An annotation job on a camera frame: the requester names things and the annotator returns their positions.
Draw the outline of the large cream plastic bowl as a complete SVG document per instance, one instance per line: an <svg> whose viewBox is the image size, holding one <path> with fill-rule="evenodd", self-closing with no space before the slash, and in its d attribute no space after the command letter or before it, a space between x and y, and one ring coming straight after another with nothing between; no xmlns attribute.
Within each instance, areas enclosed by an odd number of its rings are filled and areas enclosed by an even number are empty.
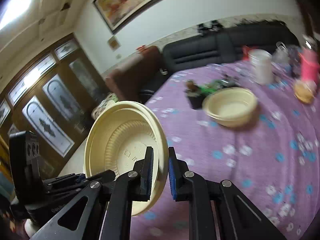
<svg viewBox="0 0 320 240"><path fill-rule="evenodd" d="M169 169L167 139L157 116L134 101L120 101L108 107L95 120L86 141L84 172L87 177L112 170L118 177L132 171L153 148L151 197L133 202L132 215L145 213L157 202L165 187Z"/></svg>

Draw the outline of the purple floral tablecloth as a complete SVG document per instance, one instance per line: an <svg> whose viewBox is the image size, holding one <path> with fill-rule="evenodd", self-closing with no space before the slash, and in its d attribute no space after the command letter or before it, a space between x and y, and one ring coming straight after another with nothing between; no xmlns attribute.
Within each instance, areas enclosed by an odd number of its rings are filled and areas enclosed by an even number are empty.
<svg viewBox="0 0 320 240"><path fill-rule="evenodd" d="M319 98L298 101L281 67L276 81L255 83L252 65L238 61L182 70L146 103L169 146L204 179L231 180L287 239L301 239L319 210ZM237 77L258 98L258 113L239 129L218 125L190 107L185 82L202 85Z"/></svg>

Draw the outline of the wooden glass-panel door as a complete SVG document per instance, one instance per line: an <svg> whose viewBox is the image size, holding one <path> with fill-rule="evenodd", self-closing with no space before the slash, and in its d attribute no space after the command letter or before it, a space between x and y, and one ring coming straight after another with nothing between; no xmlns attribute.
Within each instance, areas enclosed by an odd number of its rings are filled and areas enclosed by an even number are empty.
<svg viewBox="0 0 320 240"><path fill-rule="evenodd" d="M40 174L57 176L87 138L91 113L108 88L69 34L31 59L1 92L1 136L32 131L40 141Z"/></svg>

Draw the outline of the patterned bed cushion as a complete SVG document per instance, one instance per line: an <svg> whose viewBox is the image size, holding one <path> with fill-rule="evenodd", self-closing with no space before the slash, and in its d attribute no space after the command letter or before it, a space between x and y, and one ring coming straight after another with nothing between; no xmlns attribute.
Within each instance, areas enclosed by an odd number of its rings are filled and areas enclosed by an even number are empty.
<svg viewBox="0 0 320 240"><path fill-rule="evenodd" d="M111 107L115 103L119 101L118 97L116 96L115 93L109 93L104 100L101 101L101 103L93 109L91 116L94 120L96 120L104 110L107 108Z"/></svg>

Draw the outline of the small yellow dish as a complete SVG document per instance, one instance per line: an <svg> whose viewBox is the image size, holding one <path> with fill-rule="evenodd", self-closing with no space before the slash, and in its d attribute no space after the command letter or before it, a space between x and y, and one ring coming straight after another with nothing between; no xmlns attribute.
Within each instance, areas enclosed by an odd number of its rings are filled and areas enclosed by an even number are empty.
<svg viewBox="0 0 320 240"><path fill-rule="evenodd" d="M311 104L314 100L313 91L306 85L306 83L297 80L293 85L295 97L304 104Z"/></svg>

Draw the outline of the white plastic jar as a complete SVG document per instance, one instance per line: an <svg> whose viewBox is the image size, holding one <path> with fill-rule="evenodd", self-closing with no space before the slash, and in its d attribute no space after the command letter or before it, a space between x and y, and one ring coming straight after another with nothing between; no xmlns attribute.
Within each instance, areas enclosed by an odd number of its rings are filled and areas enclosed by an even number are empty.
<svg viewBox="0 0 320 240"><path fill-rule="evenodd" d="M248 57L253 66L255 82L259 85L271 84L273 82L272 55L262 49L252 49Z"/></svg>

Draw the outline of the black leather sofa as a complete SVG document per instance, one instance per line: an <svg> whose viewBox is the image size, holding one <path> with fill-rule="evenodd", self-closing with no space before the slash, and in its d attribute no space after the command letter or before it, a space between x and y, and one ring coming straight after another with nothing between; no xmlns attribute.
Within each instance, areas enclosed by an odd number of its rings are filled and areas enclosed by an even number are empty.
<svg viewBox="0 0 320 240"><path fill-rule="evenodd" d="M142 103L147 102L176 72L240 61L242 48L258 48L274 53L276 43L299 45L296 36L282 21L241 22L218 31L201 30L199 35L166 44L162 49L159 71L140 89Z"/></svg>

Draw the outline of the red bag on sofa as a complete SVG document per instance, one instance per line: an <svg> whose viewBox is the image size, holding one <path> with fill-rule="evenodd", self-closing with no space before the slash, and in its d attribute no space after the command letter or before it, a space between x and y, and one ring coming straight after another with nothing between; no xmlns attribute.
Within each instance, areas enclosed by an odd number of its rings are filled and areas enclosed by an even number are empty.
<svg viewBox="0 0 320 240"><path fill-rule="evenodd" d="M249 60L249 52L254 49L254 47L242 46L242 61Z"/></svg>

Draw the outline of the pink knitted bottle sleeve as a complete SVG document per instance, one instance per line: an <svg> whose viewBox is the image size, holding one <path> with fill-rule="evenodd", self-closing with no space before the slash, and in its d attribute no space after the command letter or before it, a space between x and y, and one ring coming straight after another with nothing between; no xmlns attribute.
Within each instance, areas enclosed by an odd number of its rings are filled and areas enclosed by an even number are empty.
<svg viewBox="0 0 320 240"><path fill-rule="evenodd" d="M302 49L301 58L301 74L303 81L313 81L315 84L319 83L319 62L318 55L314 50Z"/></svg>

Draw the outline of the small gold wall plaque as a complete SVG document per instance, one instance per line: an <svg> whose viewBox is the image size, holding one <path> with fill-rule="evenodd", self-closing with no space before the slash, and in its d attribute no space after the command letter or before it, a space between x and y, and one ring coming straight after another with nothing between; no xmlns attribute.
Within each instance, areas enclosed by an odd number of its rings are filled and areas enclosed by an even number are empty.
<svg viewBox="0 0 320 240"><path fill-rule="evenodd" d="M112 51L117 50L118 48L120 48L120 43L118 41L118 39L115 36L112 36L108 41L107 41L109 47L112 49Z"/></svg>

